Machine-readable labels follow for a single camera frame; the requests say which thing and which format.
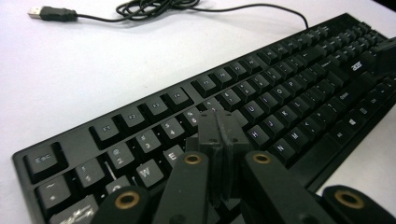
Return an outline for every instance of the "keyboard frame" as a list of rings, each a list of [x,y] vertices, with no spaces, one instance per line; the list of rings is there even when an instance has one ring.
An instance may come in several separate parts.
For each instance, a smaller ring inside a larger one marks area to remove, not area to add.
[[[327,23],[329,21],[341,20],[344,17],[350,17],[351,19],[358,21],[357,19],[351,17],[349,14],[345,13],[345,14],[342,14],[342,15],[340,15],[338,17],[334,17],[334,18],[329,19],[327,21],[324,21],[324,22],[322,22],[320,24],[312,26],[309,29],[310,30],[311,29],[315,29],[316,27],[319,27],[319,26],[323,25],[324,23]],[[38,188],[41,184],[51,180],[55,176],[63,175],[63,174],[72,172],[73,169],[75,169],[78,165],[82,164],[84,161],[87,161],[87,160],[84,160],[84,157],[81,157],[81,159],[79,159],[77,161],[69,162],[67,168],[63,169],[61,172],[59,172],[56,175],[52,175],[52,176],[50,176],[50,177],[48,177],[46,179],[43,179],[43,180],[33,184],[31,182],[31,178],[29,176],[29,172],[28,172],[28,170],[27,170],[27,168],[25,166],[25,163],[23,161],[23,158],[27,155],[27,153],[31,149],[37,148],[39,146],[51,145],[51,144],[53,144],[55,142],[60,141],[65,136],[73,134],[73,133],[83,132],[84,130],[88,131],[89,128],[97,120],[103,119],[103,118],[115,117],[115,116],[117,116],[119,114],[120,110],[122,110],[124,108],[127,108],[127,107],[132,106],[132,105],[135,105],[135,106],[142,105],[143,103],[145,103],[147,101],[147,99],[152,98],[152,97],[156,97],[156,96],[162,96],[162,95],[166,94],[168,91],[170,91],[170,90],[172,90],[173,88],[176,88],[176,87],[181,87],[190,96],[190,98],[194,101],[194,103],[192,105],[189,105],[187,108],[182,109],[182,110],[172,114],[171,116],[167,117],[166,119],[162,119],[162,120],[159,120],[157,122],[154,122],[154,123],[150,124],[148,127],[144,128],[143,130],[140,130],[139,132],[134,133],[134,134],[122,139],[121,141],[119,141],[119,143],[120,142],[131,141],[132,139],[134,139],[135,137],[137,137],[139,134],[143,133],[144,131],[152,130],[153,128],[158,127],[165,120],[168,120],[170,118],[174,118],[174,117],[179,116],[180,114],[182,114],[187,109],[198,106],[199,104],[201,104],[205,100],[210,99],[210,98],[214,97],[215,95],[218,95],[220,92],[223,92],[225,90],[231,89],[233,86],[237,85],[238,83],[240,83],[240,82],[242,82],[244,80],[248,80],[253,75],[250,75],[250,76],[248,76],[246,78],[238,80],[233,85],[228,86],[226,89],[217,91],[216,93],[214,93],[214,94],[212,94],[210,96],[207,96],[206,98],[203,98],[199,94],[199,92],[191,85],[191,83],[196,78],[198,78],[199,76],[209,75],[209,74],[212,73],[212,71],[215,71],[217,69],[223,68],[225,66],[229,66],[232,63],[237,62],[237,61],[247,57],[248,55],[256,54],[257,52],[259,52],[260,50],[262,50],[262,49],[264,49],[264,48],[266,48],[268,46],[271,46],[271,45],[274,45],[276,43],[279,43],[279,42],[281,42],[281,41],[283,41],[283,40],[285,40],[287,38],[290,38],[292,36],[297,36],[297,35],[303,34],[304,32],[305,32],[305,30],[302,30],[301,32],[298,32],[298,33],[296,33],[294,35],[287,36],[287,37],[285,37],[283,39],[280,39],[280,40],[278,40],[278,41],[276,41],[274,43],[268,44],[268,45],[266,45],[266,46],[264,46],[264,47],[262,47],[260,49],[253,50],[250,53],[247,53],[247,54],[245,54],[245,55],[243,55],[241,57],[238,57],[238,58],[236,58],[234,60],[231,60],[231,61],[229,61],[227,63],[221,64],[221,65],[219,65],[217,67],[214,67],[214,68],[212,68],[212,69],[210,69],[208,71],[205,71],[205,72],[203,72],[201,74],[192,76],[192,77],[190,77],[188,79],[185,79],[185,80],[182,80],[181,82],[176,83],[175,85],[167,87],[166,89],[163,89],[163,90],[157,91],[155,93],[152,93],[151,95],[148,95],[148,96],[146,96],[146,97],[144,97],[144,98],[142,98],[140,100],[137,100],[137,101],[132,102],[132,103],[130,103],[128,105],[125,105],[123,107],[115,109],[115,110],[113,110],[113,111],[111,111],[111,112],[109,112],[107,114],[104,114],[103,116],[101,116],[99,118],[87,121],[87,122],[85,122],[85,123],[83,123],[81,125],[78,125],[77,127],[73,128],[73,129],[70,129],[70,130],[65,131],[63,133],[59,133],[59,134],[57,134],[57,135],[55,135],[55,136],[53,136],[53,137],[51,137],[51,138],[49,138],[47,140],[44,140],[44,141],[39,142],[39,143],[37,143],[37,144],[35,144],[33,146],[30,146],[28,148],[25,148],[25,149],[23,149],[21,151],[16,152],[13,155],[12,160],[14,161],[15,169],[16,169],[16,172],[18,174],[18,179],[19,179],[20,184],[21,184],[21,191],[23,193],[24,200],[26,201],[27,208],[28,208],[28,211],[30,213],[30,216],[31,216],[31,219],[33,220],[33,222],[34,223],[47,223],[46,220],[43,218],[43,215],[42,215],[43,213],[42,213],[42,210],[40,208],[39,201],[37,199],[37,196],[35,195],[35,189]],[[396,103],[396,96],[392,96],[391,99],[389,99],[386,102],[386,104],[383,105],[383,107],[378,112],[375,113],[375,115],[368,121],[368,123],[364,125],[362,130],[352,139],[352,141],[349,142],[349,144],[346,145],[345,149],[343,149],[341,151],[341,153],[339,153],[332,160],[332,162],[329,165],[327,165],[327,167],[320,173],[320,175],[317,176],[315,178],[315,180],[313,182],[311,182],[311,184],[309,184],[307,189],[312,191],[312,192],[315,192],[326,181],[326,179],[336,170],[336,168],[347,158],[347,156],[356,148],[356,146],[361,142],[361,140],[364,139],[364,137],[375,127],[375,125],[382,118],[384,118],[386,116],[386,114],[390,111],[390,109],[394,106],[395,103]],[[109,150],[109,147],[107,149],[103,149],[103,150],[99,149],[95,154],[91,154],[90,158],[92,159],[92,158],[97,158],[97,157],[103,157],[104,154],[106,154],[108,150]],[[74,153],[79,153],[79,152],[78,152],[77,149],[64,152],[64,154],[74,154]],[[161,190],[165,184],[166,184],[166,180],[163,181],[161,184],[155,186],[150,191]]]

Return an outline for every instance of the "key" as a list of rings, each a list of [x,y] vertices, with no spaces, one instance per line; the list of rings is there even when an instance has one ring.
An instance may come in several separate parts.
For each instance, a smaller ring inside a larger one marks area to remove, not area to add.
[[[233,87],[233,90],[243,102],[248,102],[256,96],[256,91],[246,81]]]
[[[60,172],[67,167],[59,143],[30,151],[24,162],[33,183]]]
[[[219,100],[224,109],[228,111],[234,111],[243,103],[241,98],[239,98],[239,96],[232,89],[223,92],[216,98]]]
[[[278,138],[285,131],[285,126],[274,115],[269,116],[261,122],[260,127],[262,127],[273,140]]]
[[[218,102],[215,97],[210,98],[208,101],[203,102],[200,106],[201,111],[205,110],[222,110],[224,107]]]
[[[255,149],[265,149],[269,142],[270,137],[265,133],[259,125],[255,125],[253,128],[247,131],[247,134],[253,140]]]
[[[285,135],[285,139],[297,153],[301,153],[310,142],[308,136],[299,128],[293,128]]]
[[[196,81],[192,82],[192,86],[194,86],[204,98],[218,90],[215,82],[207,75],[198,77]]]
[[[329,131],[329,136],[338,144],[344,147],[353,137],[353,130],[344,121],[338,121]]]
[[[172,114],[172,111],[163,102],[161,97],[158,96],[149,99],[142,107],[145,109],[152,122],[164,119]]]
[[[152,130],[148,130],[145,133],[138,135],[135,138],[135,141],[146,154],[157,151],[162,146],[160,140]]]
[[[163,172],[153,159],[137,167],[136,171],[146,188],[155,185],[163,179]]]
[[[112,192],[116,191],[117,189],[121,189],[123,187],[131,186],[131,183],[128,181],[125,175],[122,177],[114,180],[113,182],[106,185],[106,192],[107,194],[111,194]]]
[[[179,145],[175,145],[174,147],[169,148],[166,150],[163,155],[165,156],[166,160],[168,161],[171,168],[175,167],[177,158],[183,154],[183,150]]]
[[[163,98],[174,112],[193,104],[192,99],[180,87],[169,91],[163,96]]]
[[[76,167],[75,172],[84,191],[90,191],[106,181],[105,172],[96,158]]]
[[[233,78],[223,68],[216,71],[210,78],[216,83],[217,86],[222,90],[234,83]]]
[[[276,111],[276,117],[287,128],[290,128],[298,121],[297,115],[287,105],[282,106],[278,111]]]
[[[229,67],[224,68],[234,80],[241,80],[248,75],[248,71],[240,63],[232,63]]]
[[[260,64],[254,59],[253,56],[247,56],[242,62],[240,62],[244,67],[246,67],[247,72],[249,74],[254,74],[260,72],[262,67]]]
[[[47,217],[62,211],[74,200],[63,175],[39,186],[37,194]]]
[[[254,101],[245,104],[240,111],[250,124],[256,124],[264,115],[264,111]]]
[[[81,201],[71,205],[61,213],[54,215],[50,224],[69,223],[70,220],[78,220],[78,224],[90,224],[93,215],[96,214],[99,207],[93,195],[89,195]]]
[[[96,144],[101,148],[109,147],[121,139],[119,129],[111,118],[96,121],[90,127],[90,132]]]
[[[316,137],[318,137],[324,129],[324,127],[320,127],[320,125],[311,117],[303,120],[303,122],[297,125],[297,127],[302,131],[305,131],[310,140],[314,140]]]
[[[270,68],[266,70],[262,75],[264,76],[265,79],[268,80],[271,86],[275,86],[279,84],[280,81],[282,81],[283,79],[282,75],[279,72],[277,72],[274,68]]]
[[[270,90],[270,94],[281,104],[284,105],[290,98],[291,94],[283,85],[277,85]]]
[[[199,115],[200,112],[196,107],[188,109],[180,115],[180,120],[183,122],[189,133],[198,132]]]
[[[137,133],[149,126],[149,121],[136,106],[130,106],[122,110],[117,118],[125,129],[129,130],[131,133]]]
[[[262,75],[256,75],[251,78],[248,83],[250,83],[258,94],[262,94],[263,92],[271,89],[270,83]]]
[[[279,102],[269,92],[261,95],[256,102],[266,114],[271,114],[280,106]]]
[[[288,165],[296,155],[294,149],[283,138],[276,141],[269,148],[269,151],[274,154],[284,165]]]
[[[121,143],[107,152],[110,158],[110,165],[116,175],[120,175],[120,171],[134,161],[134,155],[125,143]]]
[[[169,119],[162,123],[159,127],[159,130],[163,140],[168,146],[173,145],[175,142],[183,138],[186,133],[175,118]]]
[[[233,112],[233,116],[236,118],[238,123],[241,125],[242,129],[246,129],[248,127],[248,120],[245,118],[245,116],[242,115],[242,113],[239,110],[235,110]]]
[[[307,64],[311,64],[315,61],[318,61],[322,58],[323,54],[317,48],[310,47],[308,49],[303,49],[300,53],[298,53]]]

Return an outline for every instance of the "keyboard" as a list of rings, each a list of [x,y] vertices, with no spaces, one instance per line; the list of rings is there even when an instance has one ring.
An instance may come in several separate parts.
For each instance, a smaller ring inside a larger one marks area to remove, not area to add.
[[[343,14],[15,153],[32,221],[90,223],[131,185],[148,190],[155,211],[205,110],[232,112],[254,149],[315,192],[396,102],[396,79],[361,59],[385,40]],[[208,223],[239,213],[238,200],[223,202]]]

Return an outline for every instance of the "function key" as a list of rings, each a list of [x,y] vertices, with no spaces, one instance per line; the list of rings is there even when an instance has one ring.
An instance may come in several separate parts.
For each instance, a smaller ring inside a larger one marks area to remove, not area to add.
[[[60,212],[74,201],[72,192],[63,175],[38,187],[37,194],[47,217]]]
[[[161,97],[153,97],[149,99],[145,104],[142,105],[148,114],[148,117],[156,122],[160,119],[164,119],[172,114],[172,111],[168,108]]]
[[[168,146],[181,140],[186,134],[183,127],[181,127],[180,123],[175,118],[162,123],[159,127],[159,132]]]
[[[122,110],[117,118],[125,129],[131,133],[137,133],[149,126],[149,121],[136,106],[130,106]]]
[[[109,147],[121,140],[119,129],[111,118],[96,121],[90,127],[90,132],[96,144],[101,148]]]
[[[248,71],[240,63],[232,63],[229,67],[225,67],[225,70],[233,77],[235,80],[240,80],[248,75]]]
[[[91,223],[93,215],[97,213],[98,209],[95,198],[93,195],[89,195],[61,213],[54,215],[49,223],[69,223],[70,220],[78,220],[78,224],[88,224]]]
[[[107,184],[106,192],[107,192],[107,194],[111,194],[112,192],[116,191],[117,189],[121,189],[121,188],[128,187],[128,186],[131,186],[131,182],[129,182],[128,178],[125,175],[123,175],[122,177]]]
[[[207,75],[198,77],[192,82],[192,86],[194,86],[202,97],[207,97],[218,90],[216,83]]]
[[[163,172],[161,171],[160,167],[158,167],[157,162],[155,162],[153,159],[137,167],[136,171],[141,182],[144,184],[144,186],[146,186],[146,188],[157,184],[163,179]]]
[[[144,153],[150,153],[155,149],[158,149],[162,146],[160,140],[157,138],[157,135],[152,130],[148,130],[145,133],[138,135],[135,138],[137,145],[143,150]]]
[[[76,167],[75,171],[84,191],[91,191],[106,182],[106,174],[96,158]]]
[[[174,112],[193,104],[192,99],[180,87],[169,91],[163,96],[163,98]]]
[[[198,119],[200,112],[196,107],[190,108],[180,115],[180,120],[187,128],[189,133],[196,133],[198,131]]]
[[[134,161],[134,155],[125,143],[112,147],[107,156],[110,158],[110,166],[116,175],[120,175],[120,170],[129,167]]]
[[[268,65],[277,63],[280,60],[279,56],[270,48],[263,49],[257,54],[257,56],[259,56],[259,58],[261,58]]]
[[[67,167],[59,143],[29,151],[24,162],[33,183],[50,177]]]
[[[249,74],[254,74],[260,72],[262,67],[260,64],[254,59],[254,56],[247,56],[243,61],[240,62],[244,67],[246,67],[247,72]]]
[[[233,78],[223,68],[210,75],[210,78],[212,78],[220,89],[224,89],[234,83]]]

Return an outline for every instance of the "white table surface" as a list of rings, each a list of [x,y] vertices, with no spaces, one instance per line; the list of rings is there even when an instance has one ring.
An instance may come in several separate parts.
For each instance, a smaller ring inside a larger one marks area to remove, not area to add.
[[[236,7],[261,0],[205,0]],[[51,6],[116,18],[119,1],[0,1],[0,222],[30,223],[11,156],[155,91],[304,29],[273,8],[223,14],[169,12],[145,23],[32,20]],[[302,12],[310,25],[348,12],[388,37],[396,13],[369,0],[268,1]],[[396,216],[396,109],[325,185],[362,190]]]

